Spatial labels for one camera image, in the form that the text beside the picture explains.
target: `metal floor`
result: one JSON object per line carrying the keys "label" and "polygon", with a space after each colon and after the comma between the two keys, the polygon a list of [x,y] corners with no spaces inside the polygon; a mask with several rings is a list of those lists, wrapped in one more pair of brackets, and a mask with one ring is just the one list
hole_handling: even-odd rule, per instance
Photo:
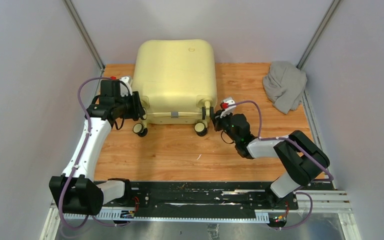
{"label": "metal floor", "polygon": [[[290,213],[288,223],[302,220],[298,213]],[[72,225],[80,220],[70,220]],[[105,227],[89,220],[89,229],[75,239],[79,240],[344,240],[341,222],[335,213],[313,213],[300,227],[277,232],[259,223],[201,223],[201,222],[132,222],[125,227]],[[57,234],[56,240],[73,239],[77,232],[64,229],[67,238]]]}

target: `suitcase caster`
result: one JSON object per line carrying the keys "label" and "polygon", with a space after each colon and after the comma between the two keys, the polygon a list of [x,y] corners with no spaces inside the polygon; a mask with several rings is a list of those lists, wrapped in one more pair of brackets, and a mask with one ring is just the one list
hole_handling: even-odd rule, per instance
{"label": "suitcase caster", "polygon": [[136,123],[133,126],[133,132],[137,134],[139,137],[145,137],[148,133],[148,128],[145,128],[145,126],[142,123]]}
{"label": "suitcase caster", "polygon": [[202,122],[198,122],[197,124],[195,124],[194,129],[195,129],[195,133],[200,137],[203,137],[208,133],[208,130],[205,127],[205,124]]}

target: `wooden platform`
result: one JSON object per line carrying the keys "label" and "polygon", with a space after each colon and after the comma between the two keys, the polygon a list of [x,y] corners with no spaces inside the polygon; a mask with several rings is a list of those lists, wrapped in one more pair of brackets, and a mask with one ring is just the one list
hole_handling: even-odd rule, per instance
{"label": "wooden platform", "polygon": [[[262,111],[263,137],[287,135],[294,130],[311,136],[302,106],[284,115],[266,97],[262,79],[269,66],[269,63],[217,64],[218,100],[232,96],[237,102],[257,102]],[[134,67],[108,64],[104,76],[133,76]],[[243,104],[235,112],[245,114],[251,132],[256,135],[259,116],[255,106]],[[147,136],[139,137],[132,132],[133,125],[132,120],[126,120],[123,129],[112,129],[96,165],[96,180],[273,181],[285,172],[278,158],[241,158],[235,147],[224,143],[220,132],[215,132],[212,126],[206,136],[199,137],[193,125],[150,125]]]}

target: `gray towel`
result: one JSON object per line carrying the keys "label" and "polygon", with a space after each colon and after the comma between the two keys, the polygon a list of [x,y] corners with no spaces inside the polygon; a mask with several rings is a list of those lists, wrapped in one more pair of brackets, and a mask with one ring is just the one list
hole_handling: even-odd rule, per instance
{"label": "gray towel", "polygon": [[300,105],[306,87],[306,73],[287,61],[274,61],[262,79],[265,93],[273,106],[284,114]]}

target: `white wall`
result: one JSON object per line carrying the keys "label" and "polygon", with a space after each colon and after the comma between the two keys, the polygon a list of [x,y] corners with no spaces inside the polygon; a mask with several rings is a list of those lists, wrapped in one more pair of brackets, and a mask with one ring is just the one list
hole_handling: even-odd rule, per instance
{"label": "white wall", "polygon": [[97,74],[61,0],[0,0],[0,239],[39,238],[83,128],[77,88]]}
{"label": "white wall", "polygon": [[73,0],[105,64],[150,39],[204,39],[217,62],[297,64],[332,0]]}
{"label": "white wall", "polygon": [[343,1],[305,71],[362,239],[384,239],[384,1]]}

